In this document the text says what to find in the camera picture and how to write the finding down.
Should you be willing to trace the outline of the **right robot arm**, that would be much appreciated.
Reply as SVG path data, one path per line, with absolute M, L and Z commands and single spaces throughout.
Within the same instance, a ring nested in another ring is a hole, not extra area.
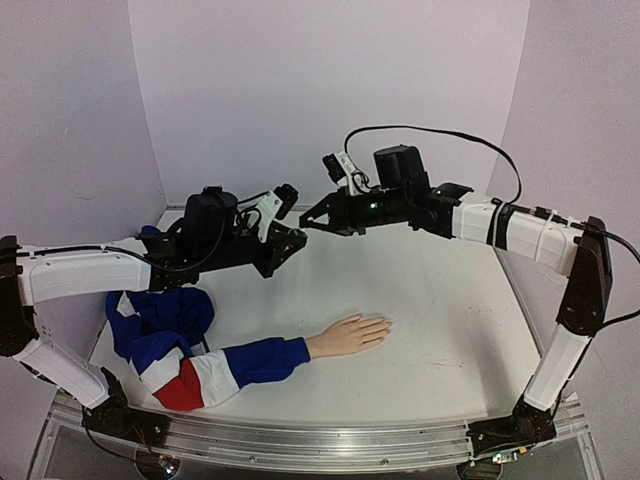
M 530 447 L 556 435 L 561 393 L 604 327 L 612 267 L 604 223 L 595 217 L 574 226 L 556 212 L 475 198 L 454 183 L 433 187 L 415 146 L 397 145 L 374 154 L 379 186 L 366 192 L 346 152 L 323 163 L 338 190 L 299 219 L 303 228 L 341 236 L 405 223 L 446 239 L 479 242 L 544 265 L 567 278 L 551 343 L 510 415 L 469 425 L 478 454 Z

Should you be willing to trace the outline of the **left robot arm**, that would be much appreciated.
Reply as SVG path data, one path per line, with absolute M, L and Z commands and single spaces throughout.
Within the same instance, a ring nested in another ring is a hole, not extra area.
M 198 282 L 201 274 L 253 265 L 269 278 L 307 236 L 282 221 L 298 200 L 283 184 L 240 200 L 220 187 L 189 197 L 182 218 L 166 232 L 121 241 L 65 247 L 19 246 L 1 240 L 1 354 L 21 362 L 94 409 L 116 437 L 131 433 L 133 411 L 113 398 L 116 378 L 53 340 L 34 320 L 37 303 L 61 297 L 128 291 L 166 291 Z

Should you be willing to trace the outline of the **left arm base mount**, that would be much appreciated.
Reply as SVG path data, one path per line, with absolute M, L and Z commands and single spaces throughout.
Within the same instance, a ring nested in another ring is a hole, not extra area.
M 162 447 L 167 438 L 170 418 L 167 415 L 131 407 L 123 392 L 112 393 L 94 408 L 84 408 L 82 426 L 90 433 Z

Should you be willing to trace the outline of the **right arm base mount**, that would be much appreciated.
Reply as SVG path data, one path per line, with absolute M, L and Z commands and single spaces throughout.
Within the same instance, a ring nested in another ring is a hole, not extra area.
M 561 395 L 558 394 L 549 408 L 539 409 L 521 395 L 509 415 L 472 422 L 466 437 L 471 440 L 473 457 L 480 459 L 553 440 L 556 437 L 554 420 L 560 400 Z

